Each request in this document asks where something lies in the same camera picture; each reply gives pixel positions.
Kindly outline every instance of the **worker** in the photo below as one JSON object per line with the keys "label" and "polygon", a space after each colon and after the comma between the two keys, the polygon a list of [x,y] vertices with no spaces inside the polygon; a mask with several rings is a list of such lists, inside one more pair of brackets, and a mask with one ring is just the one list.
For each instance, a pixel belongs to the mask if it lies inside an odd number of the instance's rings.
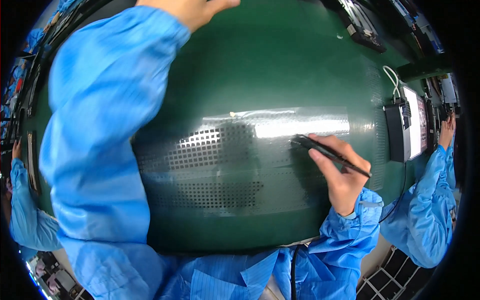
{"label": "worker", "polygon": [[1,204],[10,235],[18,243],[21,257],[27,261],[38,251],[54,251],[62,246],[56,236],[57,221],[36,206],[28,172],[21,161],[21,147],[21,142],[13,143],[11,182],[7,179],[2,186]]}
{"label": "worker", "polygon": [[380,218],[383,237],[424,268],[440,263],[455,227],[455,128],[455,115],[442,121],[438,147],[430,156],[423,176],[384,207]]}
{"label": "worker", "polygon": [[43,33],[46,33],[50,27],[55,25],[55,23],[59,20],[63,13],[65,13],[68,8],[75,2],[76,0],[60,0],[57,9],[53,12],[50,19],[47,21],[47,25],[43,28]]}
{"label": "worker", "polygon": [[42,28],[32,29],[25,39],[22,50],[28,53],[35,54],[37,52],[37,45],[40,40],[43,38],[45,33]]}
{"label": "worker", "polygon": [[[377,243],[383,202],[363,188],[365,176],[340,172],[313,149],[332,208],[320,239],[308,247],[176,257],[146,244],[150,211],[129,138],[158,113],[170,64],[190,34],[239,4],[139,0],[77,30],[53,61],[53,114],[40,170],[52,187],[57,235],[75,277],[96,299],[264,299],[273,290],[286,299],[355,298],[360,261]],[[310,137],[370,170],[346,142]]]}

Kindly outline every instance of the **finger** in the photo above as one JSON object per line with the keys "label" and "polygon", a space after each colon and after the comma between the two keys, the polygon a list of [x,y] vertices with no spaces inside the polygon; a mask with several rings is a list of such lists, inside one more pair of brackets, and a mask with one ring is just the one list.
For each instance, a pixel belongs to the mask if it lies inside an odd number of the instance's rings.
{"label": "finger", "polygon": [[349,143],[338,139],[334,135],[318,136],[315,134],[309,134],[308,137],[323,145],[331,147],[357,167],[370,171],[370,163],[355,153]]}
{"label": "finger", "polygon": [[210,0],[207,1],[205,9],[207,14],[213,16],[228,8],[240,5],[240,0]]}
{"label": "finger", "polygon": [[308,150],[308,155],[310,155],[320,171],[324,174],[327,182],[333,183],[341,180],[342,174],[338,171],[333,162],[325,155],[315,149]]}

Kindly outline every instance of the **green anti-static mat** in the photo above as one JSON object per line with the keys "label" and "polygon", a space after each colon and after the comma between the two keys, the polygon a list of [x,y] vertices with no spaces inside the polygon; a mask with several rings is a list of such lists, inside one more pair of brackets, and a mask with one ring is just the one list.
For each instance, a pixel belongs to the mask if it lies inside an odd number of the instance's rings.
{"label": "green anti-static mat", "polygon": [[[317,236],[326,183],[290,149],[296,132],[349,141],[372,163],[366,187],[392,202],[404,169],[388,161],[382,105],[393,86],[382,65],[407,61],[386,47],[354,43],[334,12],[296,0],[243,0],[199,29],[171,65],[159,114],[132,139],[151,209],[148,244],[233,252]],[[418,81],[409,86],[421,93]],[[49,113],[45,87],[24,127],[38,143]],[[39,206],[51,213],[42,191]]]}

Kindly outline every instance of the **hand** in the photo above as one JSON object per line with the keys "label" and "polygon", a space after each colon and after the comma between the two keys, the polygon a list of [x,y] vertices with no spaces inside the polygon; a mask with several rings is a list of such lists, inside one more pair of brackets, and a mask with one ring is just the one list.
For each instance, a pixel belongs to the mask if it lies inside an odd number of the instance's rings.
{"label": "hand", "polygon": [[[347,142],[339,140],[334,135],[318,136],[310,134],[308,137],[335,149],[357,167],[367,172],[370,171],[370,163],[356,154]],[[330,159],[315,149],[310,149],[308,154],[327,180],[328,198],[333,209],[342,216],[353,213],[355,202],[368,178],[348,168],[342,168],[342,172],[338,171]]]}
{"label": "hand", "polygon": [[12,149],[12,161],[15,158],[22,159],[22,141],[15,141],[13,143],[13,149]]}
{"label": "hand", "polygon": [[50,23],[50,26],[54,25],[60,18],[60,12],[57,12],[52,19],[52,22]]}
{"label": "hand", "polygon": [[10,192],[10,194],[13,193],[13,186],[12,182],[10,181],[10,177],[7,178],[7,184],[6,184],[7,190]]}
{"label": "hand", "polygon": [[456,121],[455,115],[450,114],[447,120],[442,121],[442,127],[440,129],[440,137],[438,138],[438,144],[441,145],[444,150],[451,145],[453,135],[455,133]]}
{"label": "hand", "polygon": [[136,6],[160,8],[175,16],[193,33],[222,10],[238,6],[240,0],[137,0]]}

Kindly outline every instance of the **perforated metal sheet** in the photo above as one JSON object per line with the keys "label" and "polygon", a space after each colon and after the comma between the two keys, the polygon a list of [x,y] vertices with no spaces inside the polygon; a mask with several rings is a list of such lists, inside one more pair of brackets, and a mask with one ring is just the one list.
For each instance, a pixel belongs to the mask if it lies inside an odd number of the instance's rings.
{"label": "perforated metal sheet", "polygon": [[387,124],[385,112],[380,108],[375,109],[373,119],[375,136],[373,137],[372,178],[370,179],[369,188],[372,191],[377,191],[384,187],[385,164],[387,163]]}
{"label": "perforated metal sheet", "polygon": [[297,133],[347,139],[346,108],[309,107],[206,117],[184,134],[136,136],[133,149],[151,209],[199,216],[248,216],[328,202],[324,177]]}

